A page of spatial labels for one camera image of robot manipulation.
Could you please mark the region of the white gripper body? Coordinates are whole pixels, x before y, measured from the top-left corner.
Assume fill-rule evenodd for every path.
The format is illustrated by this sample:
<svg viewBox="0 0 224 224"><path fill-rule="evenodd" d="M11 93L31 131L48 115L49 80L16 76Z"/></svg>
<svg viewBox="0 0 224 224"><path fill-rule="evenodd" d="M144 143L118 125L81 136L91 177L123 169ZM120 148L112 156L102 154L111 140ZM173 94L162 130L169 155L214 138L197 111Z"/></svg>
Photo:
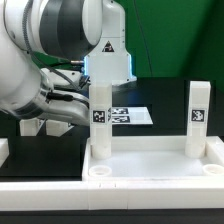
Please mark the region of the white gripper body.
<svg viewBox="0 0 224 224"><path fill-rule="evenodd" d="M47 94L47 107L39 118L88 126L89 99L80 93L54 90Z"/></svg>

